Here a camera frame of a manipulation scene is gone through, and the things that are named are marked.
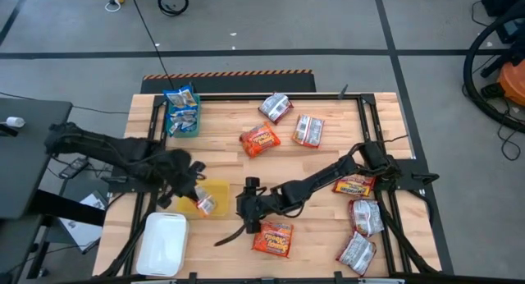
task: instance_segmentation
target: chip bag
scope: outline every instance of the chip bag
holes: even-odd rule
[[[281,144],[268,122],[264,122],[262,125],[255,126],[251,131],[241,134],[239,141],[242,143],[244,151],[251,158],[255,158],[265,150]]]
[[[336,260],[346,264],[362,277],[367,272],[368,266],[372,262],[375,254],[376,245],[368,242],[367,239],[355,231]]]
[[[273,124],[276,124],[289,112],[294,105],[288,96],[280,93],[274,93],[264,100],[264,103],[259,107],[259,111],[268,117]]]
[[[376,200],[351,200],[349,214],[352,229],[363,236],[369,237],[385,229]]]
[[[370,192],[374,189],[375,183],[375,177],[353,174],[336,181],[332,191],[334,193],[345,193],[358,197],[368,197]]]
[[[255,234],[252,249],[287,258],[293,230],[293,225],[261,222],[261,232]]]
[[[318,148],[321,144],[321,133],[324,120],[299,115],[292,140],[309,148]]]

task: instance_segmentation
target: concrete floor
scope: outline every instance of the concrete floor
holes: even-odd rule
[[[375,0],[190,0],[188,11],[177,18],[162,15],[156,0],[138,1],[162,51],[386,49]],[[483,30],[470,20],[475,1],[383,0],[397,49],[468,48]],[[17,2],[0,0],[0,27]],[[0,57],[152,51],[132,1],[117,13],[104,11],[106,2],[27,0],[0,44]],[[482,7],[476,9],[478,20],[491,21]],[[487,42],[492,46],[485,48],[500,48],[496,37]],[[461,95],[463,60],[399,58],[428,166],[441,175],[434,188],[450,257],[458,275],[525,279],[525,188],[520,185],[525,159],[504,159],[495,134],[498,123]],[[348,91],[398,91],[388,56],[169,57],[164,63],[170,73],[308,68],[318,91],[339,91],[347,83]],[[125,111],[142,76],[161,73],[156,58],[0,59],[0,91]],[[126,126],[126,116],[79,110],[70,120],[114,136],[122,136]],[[514,141],[525,144],[525,136]],[[46,175],[41,186],[55,190],[59,182]],[[44,262],[49,277],[21,282],[85,279],[95,255],[96,250],[85,256],[76,250],[50,254]]]

